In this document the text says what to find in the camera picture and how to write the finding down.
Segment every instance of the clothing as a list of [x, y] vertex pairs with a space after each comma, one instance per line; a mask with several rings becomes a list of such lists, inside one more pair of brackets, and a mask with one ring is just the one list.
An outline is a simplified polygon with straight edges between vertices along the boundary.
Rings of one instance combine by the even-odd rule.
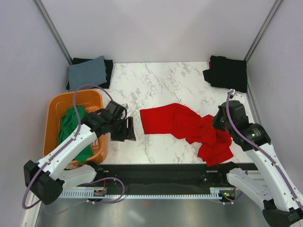
[[104, 57], [100, 56], [94, 60], [77, 65], [70, 65], [68, 72], [70, 91], [75, 91], [84, 84], [106, 83], [106, 68]]
[[[77, 65], [77, 64], [81, 64], [81, 63], [91, 61], [91, 60], [92, 59], [74, 58], [72, 60], [72, 64]], [[104, 64], [105, 64], [105, 67], [106, 67], [105, 72], [106, 72], [106, 80], [107, 81], [106, 81], [106, 83], [99, 84], [99, 87], [109, 89], [110, 81], [111, 81], [111, 78], [112, 78], [112, 71], [113, 71], [113, 68], [114, 68], [114, 63], [113, 63], [113, 60], [104, 60]], [[66, 90], [69, 90], [69, 89], [70, 89], [70, 83], [67, 82]]]
[[233, 157], [230, 135], [212, 127], [212, 116], [200, 117], [181, 104], [140, 110], [144, 134], [170, 133], [177, 139], [186, 138], [189, 144], [200, 142], [198, 157], [214, 166]]
[[212, 87], [233, 88], [247, 92], [246, 61], [211, 56], [209, 70], [204, 70], [204, 80]]
[[[80, 118], [82, 119], [85, 116], [85, 108], [82, 106], [77, 106]], [[61, 118], [60, 131], [58, 135], [58, 145], [61, 144], [72, 132], [78, 127], [78, 119], [74, 107], [71, 107], [66, 110], [65, 115]], [[93, 152], [88, 145], [83, 149], [76, 157], [80, 163], [83, 163], [87, 158], [93, 156]]]

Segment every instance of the green cloth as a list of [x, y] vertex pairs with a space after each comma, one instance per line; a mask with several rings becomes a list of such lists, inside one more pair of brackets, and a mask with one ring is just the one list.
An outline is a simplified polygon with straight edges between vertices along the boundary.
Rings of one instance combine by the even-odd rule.
[[[85, 116], [85, 108], [82, 106], [77, 106], [80, 118], [82, 119]], [[65, 115], [61, 118], [60, 131], [58, 136], [58, 145], [61, 144], [78, 126], [78, 119], [74, 107], [69, 108]], [[88, 145], [85, 149], [83, 149], [76, 157], [80, 163], [83, 163], [87, 158], [93, 156], [93, 152]]]

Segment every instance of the orange laundry basket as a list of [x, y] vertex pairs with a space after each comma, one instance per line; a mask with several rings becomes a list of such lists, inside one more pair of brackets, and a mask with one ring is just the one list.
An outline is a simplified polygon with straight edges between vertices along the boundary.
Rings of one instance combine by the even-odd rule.
[[[47, 121], [45, 128], [45, 138], [43, 147], [43, 156], [52, 152], [58, 143], [58, 134], [60, 130], [60, 120], [67, 109], [72, 107], [72, 98], [74, 92], [63, 93], [49, 103]], [[87, 113], [103, 108], [102, 96], [95, 90], [82, 90], [77, 92], [76, 104], [85, 108]], [[102, 163], [107, 157], [107, 140], [106, 136], [102, 135], [90, 145], [93, 156], [86, 159], [84, 163], [79, 163], [76, 160], [70, 162], [68, 168], [81, 166], [89, 161], [97, 164]]]

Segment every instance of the red cloth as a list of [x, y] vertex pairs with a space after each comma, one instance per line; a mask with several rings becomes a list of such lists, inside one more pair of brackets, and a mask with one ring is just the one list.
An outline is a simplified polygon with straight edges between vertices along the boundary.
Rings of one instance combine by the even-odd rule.
[[145, 134], [170, 133], [177, 139], [186, 138], [189, 144], [200, 142], [198, 157], [214, 166], [233, 157], [229, 146], [230, 135], [212, 127], [212, 116], [200, 117], [194, 111], [178, 103], [140, 110]]

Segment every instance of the white wall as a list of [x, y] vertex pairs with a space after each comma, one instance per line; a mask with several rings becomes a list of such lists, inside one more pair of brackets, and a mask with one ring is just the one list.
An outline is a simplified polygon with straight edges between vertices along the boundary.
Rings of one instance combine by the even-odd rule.
[[303, 1], [285, 0], [248, 63], [261, 120], [303, 192]]
[[0, 0], [0, 222], [20, 226], [23, 165], [42, 155], [47, 106], [67, 62], [31, 0]]
[[244, 59], [274, 0], [40, 0], [72, 57]]

